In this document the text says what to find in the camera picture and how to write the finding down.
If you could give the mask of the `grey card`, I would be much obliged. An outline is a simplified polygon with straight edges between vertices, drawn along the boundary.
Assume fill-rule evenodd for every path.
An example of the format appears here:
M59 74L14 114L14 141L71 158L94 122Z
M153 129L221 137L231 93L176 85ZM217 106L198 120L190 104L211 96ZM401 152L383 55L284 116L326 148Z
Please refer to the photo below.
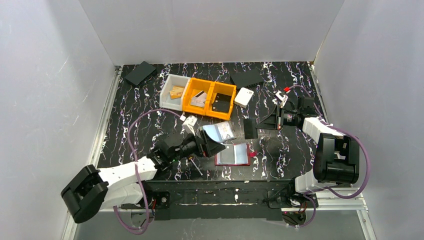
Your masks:
M243 120L244 139L251 140L258 138L257 119L246 118Z

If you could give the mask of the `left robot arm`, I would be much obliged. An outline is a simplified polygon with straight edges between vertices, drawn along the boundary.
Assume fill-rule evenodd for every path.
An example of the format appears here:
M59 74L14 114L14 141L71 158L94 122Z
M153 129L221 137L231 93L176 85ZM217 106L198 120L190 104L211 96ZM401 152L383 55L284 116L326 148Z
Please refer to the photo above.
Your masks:
M93 218L100 210L123 204L138 204L145 196L139 181L152 180L176 160L190 156L213 157L225 150L205 130L184 139L167 136L137 161L109 168L84 166L64 187L60 196L77 224Z

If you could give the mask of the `red card holder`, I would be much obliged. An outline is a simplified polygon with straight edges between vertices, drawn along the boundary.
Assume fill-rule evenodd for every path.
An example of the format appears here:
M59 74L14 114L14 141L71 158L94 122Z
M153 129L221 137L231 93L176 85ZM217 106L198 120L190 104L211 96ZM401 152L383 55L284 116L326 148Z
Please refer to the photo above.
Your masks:
M216 166L250 166L251 159L257 156L248 143L225 144L225 149L215 155Z

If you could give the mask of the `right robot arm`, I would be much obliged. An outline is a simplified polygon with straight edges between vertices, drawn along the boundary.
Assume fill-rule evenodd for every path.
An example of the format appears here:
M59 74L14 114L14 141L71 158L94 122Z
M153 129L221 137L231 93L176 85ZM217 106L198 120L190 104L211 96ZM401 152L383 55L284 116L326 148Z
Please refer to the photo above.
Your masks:
M315 106L314 98L309 96L298 97L289 110L282 101L273 113L255 124L256 129L266 130L295 126L316 143L313 167L293 180L291 193L311 194L340 184L355 184L359 179L359 143L325 123Z

